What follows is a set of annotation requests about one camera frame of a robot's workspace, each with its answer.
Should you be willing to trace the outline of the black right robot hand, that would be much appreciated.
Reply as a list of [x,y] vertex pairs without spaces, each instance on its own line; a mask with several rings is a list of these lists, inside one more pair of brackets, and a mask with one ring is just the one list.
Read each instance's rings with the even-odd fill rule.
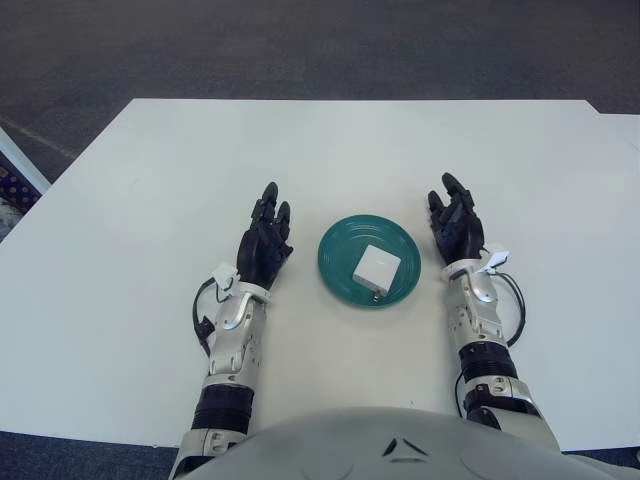
[[449,196],[447,205],[434,190],[427,196],[430,227],[438,252],[445,265],[480,259],[484,230],[474,210],[472,194],[448,172],[442,175],[442,183]]

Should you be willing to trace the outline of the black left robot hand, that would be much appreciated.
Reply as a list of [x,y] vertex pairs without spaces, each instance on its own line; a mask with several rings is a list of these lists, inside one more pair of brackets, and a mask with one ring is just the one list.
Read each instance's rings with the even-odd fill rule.
[[236,266],[240,280],[270,290],[293,252],[287,243],[291,210],[288,202],[277,204],[278,185],[270,182],[256,200],[251,223],[241,239]]

